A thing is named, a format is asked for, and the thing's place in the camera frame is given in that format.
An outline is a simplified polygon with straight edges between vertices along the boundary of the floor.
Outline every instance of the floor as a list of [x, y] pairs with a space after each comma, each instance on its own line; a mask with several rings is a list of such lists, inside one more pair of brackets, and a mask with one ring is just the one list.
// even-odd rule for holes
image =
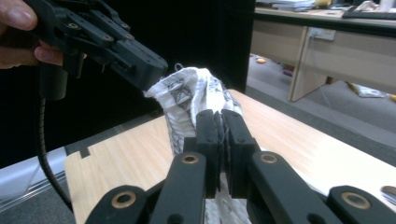
[[267, 63], [256, 63], [260, 57], [250, 57], [247, 77], [250, 88], [353, 133], [396, 148], [396, 102], [391, 101], [388, 95], [383, 98], [361, 98], [345, 81], [338, 80], [296, 102], [290, 102], [291, 77], [283, 74], [280, 63], [270, 59]]

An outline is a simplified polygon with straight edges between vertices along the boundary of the cable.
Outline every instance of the cable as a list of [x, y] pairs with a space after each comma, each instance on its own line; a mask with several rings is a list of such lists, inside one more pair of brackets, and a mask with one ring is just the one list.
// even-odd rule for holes
[[38, 111], [38, 133], [36, 134], [37, 138], [37, 144], [36, 144], [36, 153], [38, 157], [38, 161], [40, 163], [41, 169], [43, 170], [44, 174], [46, 175], [47, 179], [55, 189], [55, 191], [59, 194], [61, 199], [64, 201], [66, 206], [69, 208], [69, 210], [73, 213], [73, 206], [62, 189], [61, 185], [57, 181], [55, 175], [50, 169], [50, 165], [47, 159], [47, 150], [46, 150], [46, 142], [45, 142], [45, 135], [44, 135], [44, 114], [45, 114], [45, 105], [46, 105], [46, 99], [41, 98], [40, 99], [40, 107], [37, 110]]

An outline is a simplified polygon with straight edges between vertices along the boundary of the office desk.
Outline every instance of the office desk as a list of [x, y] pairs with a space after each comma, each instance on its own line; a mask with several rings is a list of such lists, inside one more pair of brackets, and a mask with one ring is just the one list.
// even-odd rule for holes
[[[336, 10], [256, 8], [251, 52], [294, 65], [290, 100], [323, 85], [326, 77], [396, 92], [396, 21], [341, 16]], [[312, 39], [310, 27], [336, 30], [335, 39]]]
[[[244, 120], [258, 144], [282, 155], [316, 190], [351, 185], [379, 198], [382, 186], [395, 186], [396, 168], [321, 133], [300, 121], [231, 91], [241, 103]], [[120, 185], [149, 189], [166, 177], [172, 155], [164, 117], [76, 152], [66, 158], [65, 172], [77, 223], [84, 223], [104, 194]]]

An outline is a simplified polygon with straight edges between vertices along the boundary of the gray carpet floor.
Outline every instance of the gray carpet floor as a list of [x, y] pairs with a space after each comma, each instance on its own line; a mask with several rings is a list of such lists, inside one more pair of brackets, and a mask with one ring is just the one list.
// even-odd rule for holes
[[291, 77], [282, 65], [256, 57], [250, 57], [247, 95], [396, 166], [396, 103], [388, 96], [361, 98], [338, 80], [291, 102]]

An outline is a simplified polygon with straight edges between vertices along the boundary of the human hand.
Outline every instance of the human hand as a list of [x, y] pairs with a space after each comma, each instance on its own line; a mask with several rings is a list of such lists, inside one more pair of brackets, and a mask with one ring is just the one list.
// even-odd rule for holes
[[63, 54], [25, 31], [37, 26], [37, 15], [22, 0], [0, 0], [0, 68], [62, 64]]

